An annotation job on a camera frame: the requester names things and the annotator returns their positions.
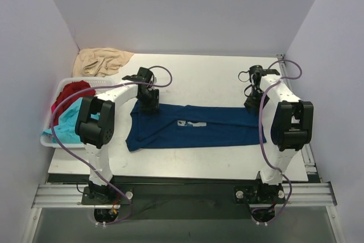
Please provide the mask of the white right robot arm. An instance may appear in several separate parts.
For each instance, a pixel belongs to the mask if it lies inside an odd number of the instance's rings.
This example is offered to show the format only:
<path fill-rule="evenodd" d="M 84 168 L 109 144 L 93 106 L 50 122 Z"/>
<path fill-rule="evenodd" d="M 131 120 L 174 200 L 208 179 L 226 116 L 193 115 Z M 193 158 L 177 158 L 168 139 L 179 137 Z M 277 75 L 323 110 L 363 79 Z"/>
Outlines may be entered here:
<path fill-rule="evenodd" d="M 311 141 L 314 107 L 310 101 L 296 96 L 279 75 L 254 73 L 249 88 L 251 92 L 244 106 L 258 116 L 260 147 L 266 162 L 259 172 L 262 182 L 253 186 L 252 195 L 256 201 L 265 202 L 272 196 L 270 185 L 283 181 L 292 158 Z M 263 109 L 269 102 L 275 107 L 274 117 L 264 126 Z M 272 148 L 264 147 L 264 127 L 270 129 Z"/>

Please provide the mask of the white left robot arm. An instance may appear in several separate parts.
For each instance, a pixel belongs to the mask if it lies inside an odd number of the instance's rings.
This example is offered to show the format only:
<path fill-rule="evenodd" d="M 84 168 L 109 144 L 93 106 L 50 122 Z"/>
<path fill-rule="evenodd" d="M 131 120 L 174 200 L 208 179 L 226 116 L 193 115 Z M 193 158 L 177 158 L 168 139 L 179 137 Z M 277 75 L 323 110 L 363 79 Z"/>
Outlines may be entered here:
<path fill-rule="evenodd" d="M 75 132 L 84 144 L 91 165 L 89 185 L 96 187 L 94 196 L 102 204 L 111 203 L 115 197 L 114 188 L 108 185 L 113 178 L 109 164 L 109 142 L 114 135 L 115 111 L 133 98 L 138 100 L 141 112 L 158 112 L 159 90 L 131 81 L 94 97 L 84 97 L 81 101 Z"/>

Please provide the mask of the navy blue mickey t-shirt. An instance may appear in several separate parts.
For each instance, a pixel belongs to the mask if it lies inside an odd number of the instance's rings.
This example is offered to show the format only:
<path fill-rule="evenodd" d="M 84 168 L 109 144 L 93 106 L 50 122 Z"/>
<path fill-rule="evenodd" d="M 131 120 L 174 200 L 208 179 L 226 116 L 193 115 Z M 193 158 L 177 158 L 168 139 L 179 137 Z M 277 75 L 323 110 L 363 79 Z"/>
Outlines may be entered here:
<path fill-rule="evenodd" d="M 245 108 L 160 104 L 145 114 L 136 103 L 126 139 L 129 151 L 196 147 L 250 146 L 266 142 L 258 131 L 258 116 Z"/>

